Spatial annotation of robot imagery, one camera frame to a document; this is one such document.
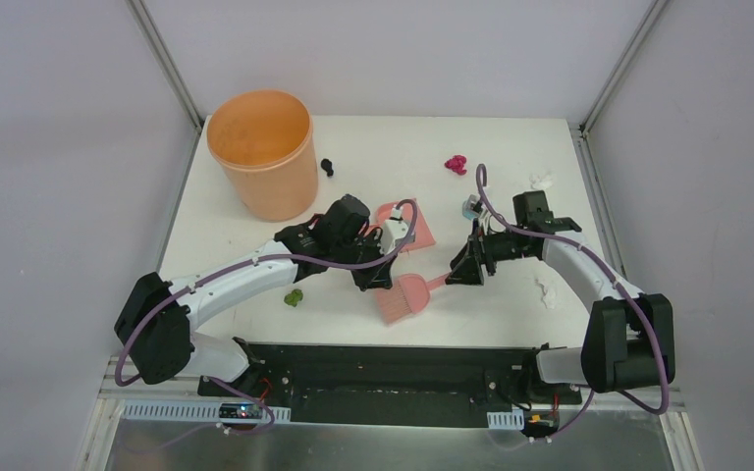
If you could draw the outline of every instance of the small blue object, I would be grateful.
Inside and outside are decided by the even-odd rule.
[[[482,206],[478,200],[478,196],[470,194],[466,201],[461,205],[461,213],[463,217],[472,221],[473,219],[480,218],[482,213]]]

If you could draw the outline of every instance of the pink dustpan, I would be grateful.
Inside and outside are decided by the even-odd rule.
[[[421,312],[431,298],[430,292],[446,284],[449,274],[427,282],[420,275],[400,275],[391,289],[375,289],[374,298],[386,324]]]
[[[374,212],[374,219],[377,221],[375,226],[380,226],[383,221],[389,219],[392,215],[392,210],[395,209],[398,202],[394,201],[386,203]],[[411,206],[405,204],[403,207],[404,220],[411,221]],[[414,224],[414,242],[409,242],[402,252],[409,252],[418,248],[425,248],[435,245],[435,238],[432,235],[432,231],[429,230],[429,225],[426,224],[426,219],[423,218],[423,211],[420,210],[420,206],[417,206],[417,222]]]

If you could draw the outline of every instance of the green toy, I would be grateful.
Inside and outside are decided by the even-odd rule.
[[[300,301],[304,298],[304,294],[301,292],[301,289],[294,289],[293,291],[289,292],[288,294],[285,294],[285,304],[296,307],[297,304],[299,304]]]

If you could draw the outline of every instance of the pink toy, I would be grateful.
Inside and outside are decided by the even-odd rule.
[[[466,164],[466,157],[462,155],[455,155],[452,159],[444,163],[444,167],[452,170],[458,175],[466,174],[466,169],[463,167]]]

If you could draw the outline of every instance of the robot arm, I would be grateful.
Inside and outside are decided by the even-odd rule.
[[[530,191],[513,198],[517,226],[555,238],[485,231],[476,219],[467,243],[450,263],[447,285],[484,284],[484,271],[493,276],[498,262],[536,257],[562,276],[586,308],[590,318],[581,348],[543,348],[522,365],[523,373],[546,384],[588,384],[597,393],[656,386],[660,383],[652,345],[632,308],[618,291],[622,286],[652,324],[666,366],[674,378],[672,305],[661,294],[646,294],[608,265],[609,274],[581,247],[588,243],[571,218],[556,218],[544,191]]]
[[[267,289],[285,287],[328,269],[309,260],[350,265],[385,257],[405,238],[408,227],[397,211],[383,226],[369,232],[369,216],[365,205],[346,195],[324,215],[284,228],[258,249],[227,264],[170,281],[157,273],[140,278],[114,326],[123,344],[149,311],[174,299],[132,345],[131,359],[143,381],[157,384],[180,373],[227,382],[238,378],[249,366],[244,347],[196,330],[225,309]],[[390,288],[393,262],[394,257],[374,267],[352,270],[354,283],[361,290]]]

